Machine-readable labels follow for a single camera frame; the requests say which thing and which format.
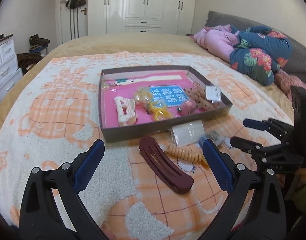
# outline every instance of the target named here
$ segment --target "silver screw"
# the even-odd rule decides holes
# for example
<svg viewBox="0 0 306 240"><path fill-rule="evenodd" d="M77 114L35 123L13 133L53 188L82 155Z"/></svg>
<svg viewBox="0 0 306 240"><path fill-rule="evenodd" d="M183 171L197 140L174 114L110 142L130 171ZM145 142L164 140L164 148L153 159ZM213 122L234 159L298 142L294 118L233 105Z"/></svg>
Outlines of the silver screw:
<svg viewBox="0 0 306 240"><path fill-rule="evenodd" d="M63 170L67 170L69 167L70 167L70 164L69 164L69 163L63 163L63 164L62 164L62 169L63 169Z"/></svg>
<svg viewBox="0 0 306 240"><path fill-rule="evenodd" d="M274 170L268 169L268 174L273 175L274 174Z"/></svg>
<svg viewBox="0 0 306 240"><path fill-rule="evenodd" d="M239 163L239 164L237 165L237 168L238 168L240 171L244 171L244 170L245 170L245 166L244 166L243 164L241 164L241 163Z"/></svg>
<svg viewBox="0 0 306 240"><path fill-rule="evenodd" d="M32 169L32 173L33 174L36 174L39 171L40 171L40 169L38 167L35 167L34 169Z"/></svg>

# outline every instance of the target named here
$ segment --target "beige bedspread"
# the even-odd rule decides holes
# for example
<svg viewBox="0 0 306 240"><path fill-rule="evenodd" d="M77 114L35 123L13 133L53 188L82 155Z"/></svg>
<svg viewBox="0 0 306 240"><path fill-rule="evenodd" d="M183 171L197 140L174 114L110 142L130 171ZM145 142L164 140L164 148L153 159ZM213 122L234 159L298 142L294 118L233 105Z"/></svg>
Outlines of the beige bedspread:
<svg viewBox="0 0 306 240"><path fill-rule="evenodd" d="M22 90L37 76L52 58L115 53L124 50L128 52L182 52L216 58L206 50L200 48L191 38L186 36L124 33L107 35L104 37L83 37L69 41L51 51L50 54L35 65L7 94L5 99L0 103L0 129ZM263 87L256 81L252 81L252 83L272 98L291 120L293 120L294 113L292 104L275 84Z"/></svg>

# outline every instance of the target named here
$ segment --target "gray quilted cover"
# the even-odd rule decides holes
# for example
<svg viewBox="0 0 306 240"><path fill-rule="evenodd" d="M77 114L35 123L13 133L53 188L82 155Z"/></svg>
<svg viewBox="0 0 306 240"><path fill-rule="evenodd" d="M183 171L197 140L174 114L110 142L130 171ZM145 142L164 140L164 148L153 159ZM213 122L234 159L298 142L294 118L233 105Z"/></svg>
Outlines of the gray quilted cover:
<svg viewBox="0 0 306 240"><path fill-rule="evenodd" d="M265 25L234 15L209 11L208 19L206 21L205 26L215 27L217 25L226 24L234 25L239 30L245 30L246 28L255 25ZM299 77L303 82L306 83L306 47L297 42L295 39L291 38L290 36L286 36L290 39L293 45L293 52L291 59L284 66L283 70L289 75L295 75Z"/></svg>

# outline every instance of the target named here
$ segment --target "wardrobe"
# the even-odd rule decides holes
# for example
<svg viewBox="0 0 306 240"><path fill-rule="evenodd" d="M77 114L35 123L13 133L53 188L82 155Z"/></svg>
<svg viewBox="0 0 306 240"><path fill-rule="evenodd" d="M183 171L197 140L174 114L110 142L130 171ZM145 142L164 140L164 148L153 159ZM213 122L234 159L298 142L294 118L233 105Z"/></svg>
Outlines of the wardrobe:
<svg viewBox="0 0 306 240"><path fill-rule="evenodd" d="M195 0L88 0L88 35L191 33Z"/></svg>

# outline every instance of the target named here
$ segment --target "wall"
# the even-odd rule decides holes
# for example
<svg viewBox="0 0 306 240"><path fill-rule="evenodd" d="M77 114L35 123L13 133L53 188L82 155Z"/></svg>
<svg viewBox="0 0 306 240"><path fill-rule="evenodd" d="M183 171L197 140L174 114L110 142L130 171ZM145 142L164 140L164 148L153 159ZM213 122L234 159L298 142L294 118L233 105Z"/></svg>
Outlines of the wall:
<svg viewBox="0 0 306 240"><path fill-rule="evenodd" d="M51 40L49 52L58 46L55 0L3 0L0 7L0 34L14 34L16 53L27 53L29 38L38 34Z"/></svg>
<svg viewBox="0 0 306 240"><path fill-rule="evenodd" d="M261 22L306 46L306 4L303 0L196 0L192 33L203 28L210 10Z"/></svg>

